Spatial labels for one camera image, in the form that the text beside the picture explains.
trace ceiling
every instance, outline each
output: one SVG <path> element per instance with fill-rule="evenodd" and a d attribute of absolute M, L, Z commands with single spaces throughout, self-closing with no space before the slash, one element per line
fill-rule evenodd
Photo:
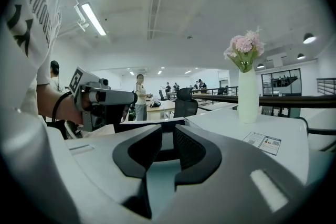
<path fill-rule="evenodd" d="M 174 68 L 174 67 L 165 67 L 164 69 L 161 69 L 161 67 L 131 67 L 129 69 L 127 68 L 114 68 L 109 69 L 114 74 L 124 76 L 124 77 L 131 77 L 130 71 L 134 73 L 136 76 L 137 74 L 143 74 L 147 77 L 189 77 L 191 75 L 194 75 L 198 72 L 201 72 L 204 69 L 195 67 L 192 68 Z"/>
<path fill-rule="evenodd" d="M 91 24 L 85 32 L 79 27 L 77 2 L 90 2 L 106 36 Z M 273 67 L 266 58 L 281 52 L 286 53 L 283 64 L 290 65 L 297 63 L 298 53 L 306 61 L 314 59 L 335 27 L 324 0 L 61 0 L 61 10 L 60 38 L 87 49 L 90 56 L 111 54 L 116 59 L 95 63 L 98 69 L 127 66 L 123 62 L 136 55 L 143 59 L 138 66 L 148 66 L 155 56 L 163 62 L 171 58 L 167 66 L 192 66 L 197 61 L 200 67 L 230 69 L 232 63 L 223 60 L 230 39 L 257 26 L 266 52 L 255 65 Z M 307 32 L 317 40 L 304 45 Z"/>

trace white vase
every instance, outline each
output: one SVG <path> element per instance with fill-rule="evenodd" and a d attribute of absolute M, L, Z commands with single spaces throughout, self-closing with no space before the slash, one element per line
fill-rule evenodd
<path fill-rule="evenodd" d="M 257 120 L 259 94 L 254 69 L 246 73 L 239 71 L 238 114 L 242 123 L 254 123 Z"/>

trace ceiling light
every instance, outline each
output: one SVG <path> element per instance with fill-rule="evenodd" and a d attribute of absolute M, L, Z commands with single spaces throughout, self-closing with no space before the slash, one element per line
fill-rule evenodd
<path fill-rule="evenodd" d="M 316 40 L 316 37 L 312 33 L 306 33 L 303 37 L 303 43 L 308 44 Z"/>
<path fill-rule="evenodd" d="M 301 59 L 304 59 L 304 58 L 305 58 L 305 56 L 303 54 L 298 55 L 298 60 L 301 60 Z"/>
<path fill-rule="evenodd" d="M 86 15 L 89 17 L 90 21 L 92 22 L 93 26 L 96 28 L 96 30 L 98 31 L 98 33 L 101 36 L 106 36 L 106 32 L 104 31 L 104 29 L 100 25 L 97 17 L 93 13 L 90 4 L 86 3 L 86 4 L 82 5 L 82 9 L 85 11 Z"/>

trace cable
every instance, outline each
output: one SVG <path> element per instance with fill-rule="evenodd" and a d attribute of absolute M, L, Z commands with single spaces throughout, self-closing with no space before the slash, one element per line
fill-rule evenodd
<path fill-rule="evenodd" d="M 55 122 L 56 121 L 56 112 L 58 109 L 59 104 L 63 101 L 63 99 L 65 99 L 66 97 L 70 96 L 71 92 L 67 92 L 65 94 L 63 94 L 56 102 L 54 109 L 53 109 L 53 117 L 52 117 L 52 121 L 51 122 Z"/>

